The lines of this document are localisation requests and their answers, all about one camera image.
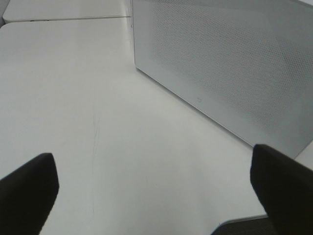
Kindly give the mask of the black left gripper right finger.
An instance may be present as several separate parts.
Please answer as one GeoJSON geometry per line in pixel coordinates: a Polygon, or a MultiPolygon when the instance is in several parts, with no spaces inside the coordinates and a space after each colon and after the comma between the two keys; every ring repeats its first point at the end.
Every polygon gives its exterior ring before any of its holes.
{"type": "Polygon", "coordinates": [[[251,185],[280,235],[313,233],[313,171],[274,148],[257,144],[251,185]]]}

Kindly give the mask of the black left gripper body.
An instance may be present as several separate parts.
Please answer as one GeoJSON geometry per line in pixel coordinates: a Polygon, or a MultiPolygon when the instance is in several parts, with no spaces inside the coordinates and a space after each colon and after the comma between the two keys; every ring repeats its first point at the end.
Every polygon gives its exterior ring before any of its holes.
{"type": "Polygon", "coordinates": [[[270,235],[271,222],[268,217],[234,219],[219,225],[212,235],[270,235]]]}

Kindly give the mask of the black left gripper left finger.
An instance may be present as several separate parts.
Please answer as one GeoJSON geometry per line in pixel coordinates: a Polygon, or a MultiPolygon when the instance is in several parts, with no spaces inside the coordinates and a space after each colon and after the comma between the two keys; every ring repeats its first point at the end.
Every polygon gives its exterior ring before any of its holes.
{"type": "Polygon", "coordinates": [[[0,180],[0,233],[38,235],[59,192],[51,153],[42,153],[0,180]]]}

